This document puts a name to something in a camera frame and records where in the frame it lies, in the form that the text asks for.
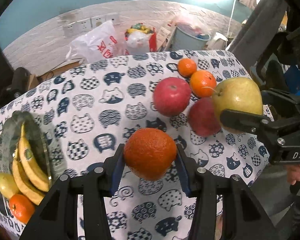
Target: power socket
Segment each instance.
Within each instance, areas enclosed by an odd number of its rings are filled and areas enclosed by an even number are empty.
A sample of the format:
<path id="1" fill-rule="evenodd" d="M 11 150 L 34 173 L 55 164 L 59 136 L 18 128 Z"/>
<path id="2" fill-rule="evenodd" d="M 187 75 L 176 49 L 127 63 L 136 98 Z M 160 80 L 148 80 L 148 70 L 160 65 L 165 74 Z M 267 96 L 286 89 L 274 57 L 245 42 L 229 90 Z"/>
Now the power socket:
<path id="1" fill-rule="evenodd" d="M 100 26 L 105 21 L 106 21 L 106 16 L 105 15 L 97 15 L 97 16 L 91 17 L 92 28 L 96 28 L 96 27 Z"/>
<path id="2" fill-rule="evenodd" d="M 113 24 L 119 24 L 119 13 L 107 13 L 106 14 L 106 21 L 112 20 Z"/>
<path id="3" fill-rule="evenodd" d="M 77 21 L 77 25 L 78 25 L 78 30 L 80 32 L 88 32 L 88 31 L 90 31 L 92 29 L 91 28 L 91 19 L 90 18 Z"/>
<path id="4" fill-rule="evenodd" d="M 69 23 L 63 26 L 63 31 L 66 37 L 72 37 L 79 33 L 76 22 Z"/>

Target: plastic bag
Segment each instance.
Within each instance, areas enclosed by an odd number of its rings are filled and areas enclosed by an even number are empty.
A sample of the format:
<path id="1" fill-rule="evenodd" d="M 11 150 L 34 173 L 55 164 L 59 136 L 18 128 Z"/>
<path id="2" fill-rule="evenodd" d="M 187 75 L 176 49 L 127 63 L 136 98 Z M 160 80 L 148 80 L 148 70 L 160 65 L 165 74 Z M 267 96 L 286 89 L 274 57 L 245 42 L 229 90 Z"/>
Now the plastic bag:
<path id="1" fill-rule="evenodd" d="M 86 63 L 93 63 L 127 54 L 124 36 L 115 31 L 110 20 L 71 41 L 66 59 L 82 57 Z"/>
<path id="2" fill-rule="evenodd" d="M 140 31 L 131 33 L 127 39 L 128 51 L 131 55 L 139 55 L 150 52 L 149 40 L 151 34 L 145 34 Z"/>
<path id="3" fill-rule="evenodd" d="M 176 17 L 177 26 L 185 33 L 196 37 L 198 34 L 210 34 L 208 26 L 196 15 L 183 11 Z"/>

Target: pear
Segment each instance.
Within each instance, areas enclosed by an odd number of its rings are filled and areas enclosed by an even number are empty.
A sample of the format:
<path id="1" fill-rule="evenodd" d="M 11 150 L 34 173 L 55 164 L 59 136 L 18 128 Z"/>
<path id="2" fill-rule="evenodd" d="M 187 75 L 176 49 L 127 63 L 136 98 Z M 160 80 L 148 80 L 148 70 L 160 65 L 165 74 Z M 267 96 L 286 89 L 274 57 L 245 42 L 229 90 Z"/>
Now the pear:
<path id="1" fill-rule="evenodd" d="M 212 95 L 214 114 L 219 121 L 224 109 L 243 111 L 252 114 L 263 114 L 262 98 L 258 85 L 249 78 L 234 77 L 220 82 Z M 224 127 L 232 133 L 240 133 Z"/>
<path id="2" fill-rule="evenodd" d="M 0 192 L 7 199 L 19 193 L 19 188 L 11 174 L 0 172 Z"/>

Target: cat print tablecloth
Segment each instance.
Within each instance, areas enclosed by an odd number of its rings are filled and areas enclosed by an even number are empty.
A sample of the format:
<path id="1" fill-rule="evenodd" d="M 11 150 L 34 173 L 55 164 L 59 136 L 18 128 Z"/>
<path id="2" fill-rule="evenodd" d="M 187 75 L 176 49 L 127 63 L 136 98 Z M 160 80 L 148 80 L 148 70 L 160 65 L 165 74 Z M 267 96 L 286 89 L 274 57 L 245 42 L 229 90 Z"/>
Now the cat print tablecloth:
<path id="1" fill-rule="evenodd" d="M 236 135 L 223 129 L 208 138 L 194 134 L 187 113 L 198 100 L 195 95 L 187 109 L 172 118 L 154 108 L 152 94 L 157 83 L 170 76 L 182 78 L 177 71 L 182 58 L 193 59 L 199 69 L 213 73 L 218 83 L 231 77 L 249 77 L 232 53 L 221 50 L 180 50 L 101 60 L 53 77 L 1 108 L 0 132 L 15 110 L 31 112 L 47 139 L 55 170 L 73 177 L 101 166 L 137 129 L 157 128 L 181 143 L 188 156 L 213 174 L 239 174 L 251 185 L 269 156 L 254 135 Z M 264 114 L 272 118 L 267 106 Z M 60 167 L 63 160 L 66 166 Z M 217 199 L 219 214 L 222 197 Z M 84 240 L 82 203 L 79 196 L 79 240 Z M 140 179 L 125 167 L 118 191 L 106 198 L 105 204 L 114 239 L 177 240 L 189 232 L 195 199 L 182 192 L 172 164 L 158 181 Z M 2 208 L 0 224 L 18 235 L 24 228 Z"/>

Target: mandarin orange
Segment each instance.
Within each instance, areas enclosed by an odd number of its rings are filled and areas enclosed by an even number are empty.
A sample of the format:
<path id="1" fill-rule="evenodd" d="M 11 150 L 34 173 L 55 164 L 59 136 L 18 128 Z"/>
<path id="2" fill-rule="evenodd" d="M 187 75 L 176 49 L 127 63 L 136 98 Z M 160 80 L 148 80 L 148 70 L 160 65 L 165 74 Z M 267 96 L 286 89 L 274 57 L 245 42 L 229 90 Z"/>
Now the mandarin orange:
<path id="1" fill-rule="evenodd" d="M 123 157 L 131 171 L 145 180 L 158 180 L 175 160 L 177 146 L 165 132 L 154 128 L 135 131 L 124 146 Z"/>
<path id="2" fill-rule="evenodd" d="M 190 77 L 197 71 L 197 64 L 190 58 L 183 58 L 178 63 L 178 71 L 183 77 Z"/>
<path id="3" fill-rule="evenodd" d="M 190 78 L 190 88 L 199 98 L 211 97 L 216 85 L 216 79 L 207 70 L 198 70 Z"/>
<path id="4" fill-rule="evenodd" d="M 34 204 L 21 194 L 15 194 L 9 199 L 9 208 L 11 214 L 24 224 L 28 223 L 35 210 Z"/>

